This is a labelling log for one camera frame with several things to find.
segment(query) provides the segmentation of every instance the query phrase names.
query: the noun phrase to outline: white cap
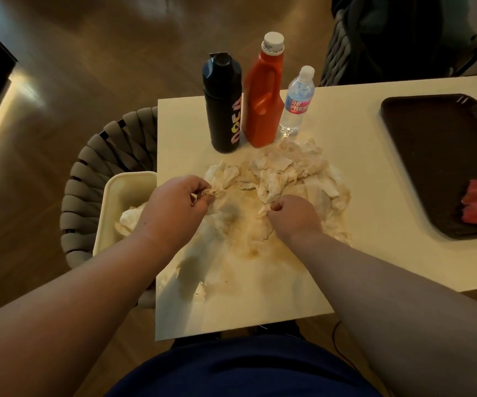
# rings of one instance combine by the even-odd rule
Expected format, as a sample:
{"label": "white cap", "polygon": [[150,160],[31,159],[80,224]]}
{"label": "white cap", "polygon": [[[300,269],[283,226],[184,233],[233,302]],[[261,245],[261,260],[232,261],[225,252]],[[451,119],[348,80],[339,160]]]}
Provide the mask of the white cap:
{"label": "white cap", "polygon": [[315,69],[312,66],[304,66],[299,73],[299,82],[309,84],[314,79]]}
{"label": "white cap", "polygon": [[279,32],[268,32],[264,35],[262,51],[267,55],[280,55],[284,51],[284,36]]}

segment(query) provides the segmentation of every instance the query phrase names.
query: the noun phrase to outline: orange bottle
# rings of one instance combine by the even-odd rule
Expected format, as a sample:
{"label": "orange bottle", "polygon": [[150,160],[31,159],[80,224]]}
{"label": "orange bottle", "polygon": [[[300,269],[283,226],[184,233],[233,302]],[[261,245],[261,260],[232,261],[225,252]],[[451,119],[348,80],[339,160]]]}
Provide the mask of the orange bottle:
{"label": "orange bottle", "polygon": [[244,79],[242,133],[254,147],[275,140],[284,102],[281,99],[284,36],[269,32],[264,36],[258,60]]}

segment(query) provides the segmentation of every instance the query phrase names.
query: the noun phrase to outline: white table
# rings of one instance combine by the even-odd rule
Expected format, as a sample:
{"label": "white table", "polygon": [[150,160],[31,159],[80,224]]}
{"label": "white table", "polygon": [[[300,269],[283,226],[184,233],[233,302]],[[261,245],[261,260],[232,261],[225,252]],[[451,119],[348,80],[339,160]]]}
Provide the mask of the white table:
{"label": "white table", "polygon": [[[431,226],[380,118],[387,97],[439,93],[477,99],[477,77],[318,88],[298,139],[313,136],[351,189],[346,222],[355,248],[466,291],[477,288],[477,240],[450,240]],[[222,155],[212,148],[202,96],[162,99],[158,106],[158,184],[187,173],[203,176],[222,157],[238,162],[252,149]],[[171,296],[174,287],[163,294],[182,253],[157,279],[158,340],[332,312],[308,273],[296,274],[299,286],[309,288],[299,291],[306,297],[298,306],[285,307],[292,304],[291,290],[274,291],[270,299],[271,294],[248,287],[233,299],[185,304]],[[302,303],[307,299],[311,306]]]}

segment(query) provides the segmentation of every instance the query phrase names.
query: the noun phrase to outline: bottle label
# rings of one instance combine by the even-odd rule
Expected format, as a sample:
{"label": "bottle label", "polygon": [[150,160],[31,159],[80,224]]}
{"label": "bottle label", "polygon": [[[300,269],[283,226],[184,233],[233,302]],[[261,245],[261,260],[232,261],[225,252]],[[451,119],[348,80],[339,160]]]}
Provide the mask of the bottle label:
{"label": "bottle label", "polygon": [[292,114],[304,114],[308,110],[308,105],[310,100],[307,101],[297,101],[292,99],[290,96],[286,97],[286,102],[284,103],[284,108]]}
{"label": "bottle label", "polygon": [[234,134],[231,138],[231,143],[237,143],[240,140],[240,111],[242,106],[242,96],[238,98],[235,103],[233,103],[233,115],[231,119],[233,120],[233,126],[231,132]]}

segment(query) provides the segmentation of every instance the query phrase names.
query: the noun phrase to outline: gray chair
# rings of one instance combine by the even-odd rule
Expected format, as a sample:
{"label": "gray chair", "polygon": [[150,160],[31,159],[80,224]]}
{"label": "gray chair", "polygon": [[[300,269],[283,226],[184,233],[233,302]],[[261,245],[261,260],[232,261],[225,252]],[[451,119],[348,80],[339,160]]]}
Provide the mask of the gray chair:
{"label": "gray chair", "polygon": [[[71,268],[92,257],[104,186],[127,171],[157,171],[157,107],[124,114],[80,151],[64,189],[60,216],[62,249]],[[153,307],[153,286],[141,305]]]}

